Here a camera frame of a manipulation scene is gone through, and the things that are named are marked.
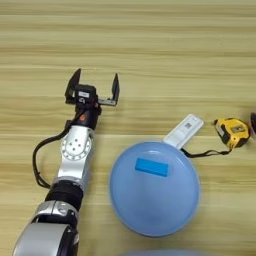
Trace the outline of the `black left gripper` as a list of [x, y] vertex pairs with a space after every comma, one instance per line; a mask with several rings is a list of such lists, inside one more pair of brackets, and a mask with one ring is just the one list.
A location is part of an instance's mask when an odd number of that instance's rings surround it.
[[[81, 69], [77, 69], [70, 78], [66, 91], [65, 103], [73, 104], [75, 102], [75, 86], [79, 83]], [[88, 127], [94, 130], [97, 126], [98, 117], [101, 115], [101, 106], [116, 106], [119, 99], [120, 86], [118, 74], [115, 74], [112, 84], [112, 97], [108, 99], [99, 99], [98, 102], [77, 103], [75, 107], [79, 118], [75, 121], [76, 125]]]

